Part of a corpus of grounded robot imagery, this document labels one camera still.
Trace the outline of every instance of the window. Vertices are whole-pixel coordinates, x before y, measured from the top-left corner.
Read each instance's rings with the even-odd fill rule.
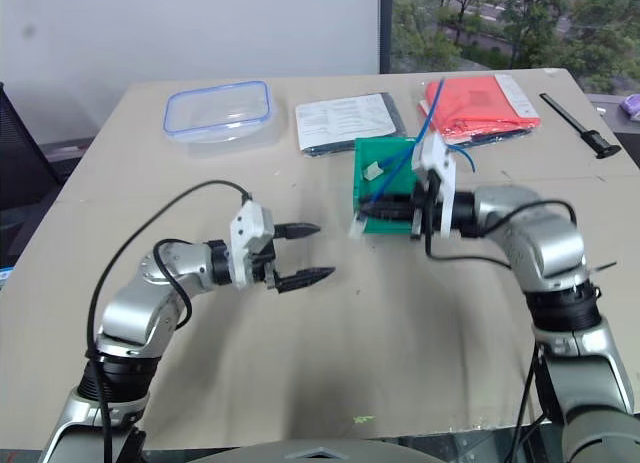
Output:
[[[392,0],[391,8],[392,73],[562,67],[587,93],[640,92],[640,0]]]

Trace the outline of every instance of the white wall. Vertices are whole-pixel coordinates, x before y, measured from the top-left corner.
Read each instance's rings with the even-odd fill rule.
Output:
[[[2,0],[0,80],[40,144],[153,79],[378,72],[378,0]]]

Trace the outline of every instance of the green box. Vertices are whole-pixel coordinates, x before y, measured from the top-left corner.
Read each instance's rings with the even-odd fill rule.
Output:
[[[394,156],[403,149],[410,148],[414,141],[415,138],[390,136],[356,138],[353,160],[353,210],[355,212],[360,208],[360,197],[375,193],[402,158],[399,157],[384,174],[372,181],[364,179],[364,170],[376,161],[380,163],[381,160]],[[391,181],[386,191],[410,195],[416,181],[417,178],[411,171],[411,161],[408,161]],[[411,223],[368,218],[364,231],[365,233],[409,234],[411,233]]]

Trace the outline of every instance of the red plastic bag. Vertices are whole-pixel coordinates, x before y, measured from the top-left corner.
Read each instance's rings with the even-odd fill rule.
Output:
[[[429,105],[437,88],[437,81],[427,85]],[[510,75],[474,76],[447,79],[431,125],[447,139],[465,139],[535,128],[540,117]]]

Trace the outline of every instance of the beige table surface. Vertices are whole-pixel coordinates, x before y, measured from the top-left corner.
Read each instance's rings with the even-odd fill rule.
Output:
[[[517,182],[576,207],[607,315],[640,399],[637,288],[640,172],[623,151],[596,160],[539,100],[550,93],[615,142],[564,70],[512,72],[540,113],[527,138],[474,150],[459,185]],[[0,448],[40,448],[84,366],[86,311],[115,249],[156,209],[205,179],[228,178],[254,193],[277,221],[323,231],[278,243],[278,267],[337,271],[311,288],[277,295],[224,287],[194,302],[151,387],[143,419],[148,448],[246,445],[291,437],[373,437],[513,424],[532,345],[530,316],[513,277],[486,264],[427,261],[397,236],[347,238],[352,155],[308,159],[297,149],[299,103],[389,91],[410,133],[416,95],[438,75],[267,80],[280,106],[278,141],[224,155],[194,155],[161,129],[167,96],[216,84],[134,85],[65,186],[0,292]],[[163,237],[228,240],[239,205],[208,188],[179,203],[124,254],[102,305]],[[441,253],[486,252],[488,242],[436,242]],[[537,412],[531,407],[531,414]],[[355,416],[374,416],[356,424]]]

